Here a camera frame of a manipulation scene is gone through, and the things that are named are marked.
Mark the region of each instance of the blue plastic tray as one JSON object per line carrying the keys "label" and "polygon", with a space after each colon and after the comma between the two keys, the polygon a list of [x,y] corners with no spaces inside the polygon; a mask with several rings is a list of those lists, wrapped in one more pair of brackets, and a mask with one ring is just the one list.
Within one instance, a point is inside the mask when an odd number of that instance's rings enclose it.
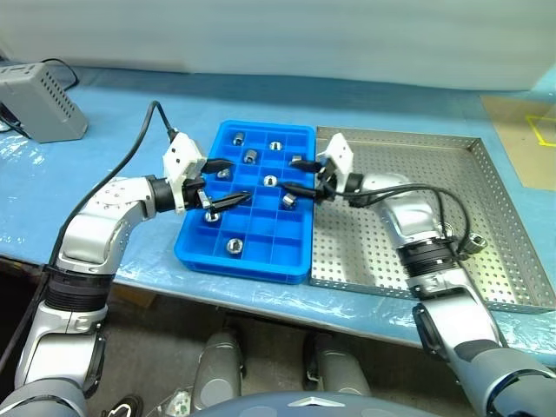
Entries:
{"label": "blue plastic tray", "polygon": [[[232,142],[238,132],[245,135],[241,146]],[[282,149],[270,149],[271,142],[280,142]],[[265,187],[262,180],[274,175],[278,181],[313,187],[312,174],[288,165],[293,156],[314,160],[314,148],[314,130],[306,126],[224,122],[209,157],[227,158],[235,166],[229,179],[206,175],[205,191],[213,199],[240,191],[249,191],[252,197],[221,213],[218,222],[205,222],[202,210],[188,213],[174,246],[177,258],[195,271],[289,284],[302,282],[311,266],[313,202],[298,198],[292,209],[284,208],[284,190]],[[254,164],[243,161],[249,149],[257,152]],[[243,240],[239,255],[226,250],[232,238]]]}

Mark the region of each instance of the robotic arm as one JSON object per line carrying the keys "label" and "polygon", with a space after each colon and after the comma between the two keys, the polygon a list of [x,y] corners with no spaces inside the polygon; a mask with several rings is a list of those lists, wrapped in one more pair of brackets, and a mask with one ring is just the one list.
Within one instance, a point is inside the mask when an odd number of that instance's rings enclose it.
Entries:
{"label": "robotic arm", "polygon": [[48,287],[40,302],[17,366],[15,388],[0,415],[85,416],[84,398],[98,386],[103,370],[103,320],[111,282],[135,226],[156,213],[205,209],[217,213],[250,198],[249,193],[213,201],[203,173],[229,168],[207,160],[196,142],[173,131],[163,156],[164,178],[114,178],[73,217]]}
{"label": "robotic arm", "polygon": [[[425,199],[411,191],[427,187],[414,188],[400,174],[354,173],[354,154],[342,134],[333,136],[321,156],[322,163],[292,162],[317,174],[316,189],[294,183],[282,187],[318,202],[342,196],[353,207],[374,207],[405,267],[407,286],[419,300],[413,315],[422,346],[447,362],[477,415],[554,415],[556,374],[506,346],[452,239],[438,230]],[[459,248],[469,248],[473,239],[469,230],[464,237]],[[485,244],[474,239],[474,244]]]}

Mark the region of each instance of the perforated metal tray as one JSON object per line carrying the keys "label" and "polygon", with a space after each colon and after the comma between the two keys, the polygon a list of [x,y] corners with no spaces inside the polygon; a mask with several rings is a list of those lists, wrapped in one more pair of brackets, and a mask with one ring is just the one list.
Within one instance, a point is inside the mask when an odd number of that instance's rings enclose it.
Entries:
{"label": "perforated metal tray", "polygon": [[[400,172],[457,192],[473,231],[488,240],[488,247],[465,266],[490,308],[522,313],[556,308],[550,281],[480,139],[319,127],[318,152],[338,132],[354,151],[355,172]],[[432,193],[422,193],[436,207]],[[453,202],[444,200],[446,220],[457,233],[463,218]],[[373,210],[350,208],[341,199],[315,206],[311,284],[412,298],[405,279]]]}

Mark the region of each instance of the yellow tape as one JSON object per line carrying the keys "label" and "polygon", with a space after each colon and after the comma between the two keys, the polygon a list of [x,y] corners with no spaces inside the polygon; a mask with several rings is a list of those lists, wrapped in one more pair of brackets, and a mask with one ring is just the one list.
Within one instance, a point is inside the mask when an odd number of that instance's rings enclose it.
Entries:
{"label": "yellow tape", "polygon": [[548,147],[556,148],[556,143],[551,143],[551,142],[545,141],[545,139],[542,137],[539,130],[537,129],[537,126],[535,126],[535,123],[533,122],[533,120],[549,120],[551,122],[556,122],[556,118],[533,116],[533,115],[527,115],[527,116],[525,116],[525,118],[526,118],[527,122],[529,123],[529,126],[531,126],[531,129],[533,130],[535,136],[537,136],[537,140],[539,141],[540,146],[548,146]]}

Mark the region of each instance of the table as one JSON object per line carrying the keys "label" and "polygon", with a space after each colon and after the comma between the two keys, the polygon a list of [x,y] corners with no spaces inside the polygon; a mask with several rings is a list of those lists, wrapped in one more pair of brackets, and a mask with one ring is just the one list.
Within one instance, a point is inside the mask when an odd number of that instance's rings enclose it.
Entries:
{"label": "table", "polygon": [[[287,76],[85,68],[77,72],[82,83],[69,95],[89,118],[82,140],[38,144],[13,133],[0,135],[0,253],[46,262],[65,216],[128,151],[145,109],[157,99],[170,122],[206,151],[219,124],[227,119],[481,137],[556,283],[554,193],[521,186],[477,92]],[[554,79],[556,71],[538,88],[512,96],[553,100]],[[166,147],[166,133],[156,116],[122,175],[162,175]],[[419,345],[412,301],[187,270],[173,254],[181,224],[181,217],[165,213],[137,227],[116,281],[319,328]],[[510,345],[556,366],[555,312],[494,316]]]}

